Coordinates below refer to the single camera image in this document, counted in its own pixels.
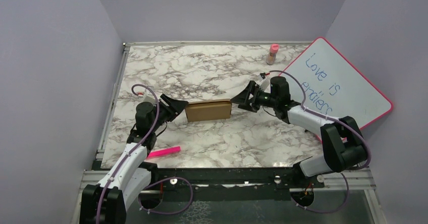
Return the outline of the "brown cardboard box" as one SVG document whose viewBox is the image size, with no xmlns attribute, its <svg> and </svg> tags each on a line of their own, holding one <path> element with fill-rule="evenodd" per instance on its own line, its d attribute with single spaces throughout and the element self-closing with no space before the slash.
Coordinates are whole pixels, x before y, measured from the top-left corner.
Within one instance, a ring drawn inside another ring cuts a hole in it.
<svg viewBox="0 0 428 224">
<path fill-rule="evenodd" d="M 189 103 L 185 113 L 188 122 L 201 122 L 229 119 L 231 110 L 229 99 L 219 99 Z"/>
</svg>

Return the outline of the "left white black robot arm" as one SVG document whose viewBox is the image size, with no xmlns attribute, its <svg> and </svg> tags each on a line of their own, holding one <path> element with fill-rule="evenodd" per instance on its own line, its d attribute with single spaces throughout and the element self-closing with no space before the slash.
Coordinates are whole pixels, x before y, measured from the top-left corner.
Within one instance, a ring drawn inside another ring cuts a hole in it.
<svg viewBox="0 0 428 224">
<path fill-rule="evenodd" d="M 136 106 L 136 123 L 118 161 L 97 184 L 83 189 L 80 223 L 125 223 L 127 210 L 140 192 L 158 184 L 157 164 L 145 161 L 156 143 L 156 130 L 172 122 L 187 105 L 185 100 L 162 94 L 145 97 Z"/>
</svg>

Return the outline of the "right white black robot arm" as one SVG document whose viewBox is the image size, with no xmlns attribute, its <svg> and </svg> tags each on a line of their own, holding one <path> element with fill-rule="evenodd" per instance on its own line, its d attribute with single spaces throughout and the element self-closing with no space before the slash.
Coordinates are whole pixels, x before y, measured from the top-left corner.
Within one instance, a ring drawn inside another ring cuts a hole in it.
<svg viewBox="0 0 428 224">
<path fill-rule="evenodd" d="M 326 173 L 340 173 L 369 160 L 369 152 L 354 118 L 331 118 L 311 111 L 292 100 L 286 78 L 270 79 L 266 93 L 255 81 L 231 99 L 240 109 L 258 112 L 262 106 L 274 110 L 275 116 L 287 123 L 300 126 L 321 138 L 323 152 L 293 165 L 292 183 L 304 187 L 311 177 Z"/>
</svg>

